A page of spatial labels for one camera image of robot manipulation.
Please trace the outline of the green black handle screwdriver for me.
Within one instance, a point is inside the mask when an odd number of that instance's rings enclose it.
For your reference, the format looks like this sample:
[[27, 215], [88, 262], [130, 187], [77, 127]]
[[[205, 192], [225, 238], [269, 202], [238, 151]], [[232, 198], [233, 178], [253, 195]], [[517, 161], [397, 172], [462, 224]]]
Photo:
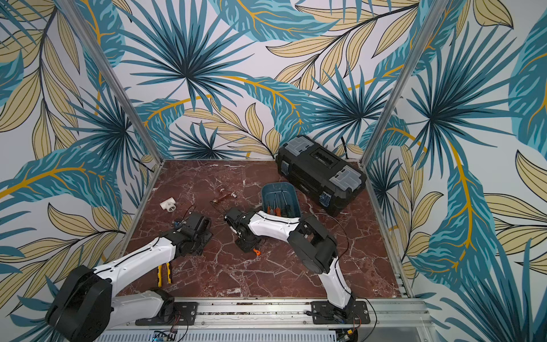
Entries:
[[292, 218], [293, 217], [293, 209], [292, 209], [291, 201], [290, 201], [291, 198], [290, 198], [288, 192], [286, 192], [286, 191], [283, 191], [282, 195], [283, 195], [283, 200], [285, 202], [286, 216], [289, 217], [289, 218]]

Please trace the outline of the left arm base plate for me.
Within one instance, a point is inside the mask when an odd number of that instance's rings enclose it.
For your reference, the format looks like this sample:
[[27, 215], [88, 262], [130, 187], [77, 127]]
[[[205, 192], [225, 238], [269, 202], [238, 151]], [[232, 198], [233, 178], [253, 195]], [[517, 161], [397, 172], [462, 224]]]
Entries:
[[138, 319], [136, 326], [193, 326], [197, 315], [197, 302], [170, 302], [163, 304], [159, 313], [150, 319]]

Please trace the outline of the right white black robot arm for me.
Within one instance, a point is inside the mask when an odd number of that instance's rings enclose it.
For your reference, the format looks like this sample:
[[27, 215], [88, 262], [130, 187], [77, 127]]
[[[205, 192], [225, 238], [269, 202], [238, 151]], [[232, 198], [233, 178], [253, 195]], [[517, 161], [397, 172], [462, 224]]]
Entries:
[[224, 215], [225, 222], [236, 234], [236, 245], [251, 252], [263, 238], [289, 244], [302, 264], [319, 279], [326, 290], [327, 301], [315, 317], [346, 323], [353, 318], [356, 298], [340, 268], [336, 238], [313, 215], [278, 217], [266, 212], [242, 212], [233, 207]]

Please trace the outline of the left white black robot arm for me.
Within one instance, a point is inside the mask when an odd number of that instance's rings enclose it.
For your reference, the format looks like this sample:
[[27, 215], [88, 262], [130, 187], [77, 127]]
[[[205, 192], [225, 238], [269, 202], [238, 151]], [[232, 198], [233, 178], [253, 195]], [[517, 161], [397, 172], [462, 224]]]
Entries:
[[160, 288], [119, 293], [159, 266], [200, 255], [212, 238], [211, 220], [193, 212], [145, 246], [107, 264], [73, 269], [46, 313], [46, 323], [68, 341], [95, 341], [105, 330], [130, 322], [171, 325], [182, 318], [174, 297]]

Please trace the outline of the teal plastic storage box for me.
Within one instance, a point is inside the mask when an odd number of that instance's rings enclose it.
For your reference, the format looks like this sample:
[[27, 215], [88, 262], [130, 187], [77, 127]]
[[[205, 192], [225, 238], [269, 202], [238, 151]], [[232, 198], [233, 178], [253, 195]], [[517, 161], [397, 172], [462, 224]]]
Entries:
[[[262, 209], [263, 209], [263, 211], [265, 211], [265, 212], [267, 211], [266, 196], [268, 194], [272, 194], [272, 199], [273, 199], [273, 202], [274, 202], [274, 195], [278, 195], [279, 196], [280, 207], [281, 207], [281, 212], [282, 212], [282, 217], [287, 217], [286, 216], [286, 211], [285, 211], [285, 202], [283, 200], [283, 195], [282, 195], [283, 191], [288, 192], [288, 194], [291, 198], [290, 201], [291, 201], [291, 206], [292, 206], [292, 209], [293, 209], [293, 217], [292, 218], [300, 217], [301, 216], [301, 210], [300, 210], [300, 205], [299, 205], [299, 201], [298, 201], [298, 196], [296, 194], [296, 189], [292, 184], [290, 184], [288, 182], [275, 182], [275, 183], [269, 183], [269, 184], [266, 184], [265, 186], [263, 186], [263, 188], [262, 188]], [[275, 215], [275, 202], [273, 204], [274, 205], [272, 206], [272, 215]]]

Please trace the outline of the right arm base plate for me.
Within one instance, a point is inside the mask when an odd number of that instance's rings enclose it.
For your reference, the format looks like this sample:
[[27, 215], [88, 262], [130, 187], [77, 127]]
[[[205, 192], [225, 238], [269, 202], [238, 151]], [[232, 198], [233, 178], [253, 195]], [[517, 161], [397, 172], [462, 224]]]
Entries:
[[311, 309], [306, 312], [315, 325], [349, 324], [363, 325], [370, 323], [370, 315], [365, 302], [349, 302], [344, 309], [329, 302], [311, 302]]

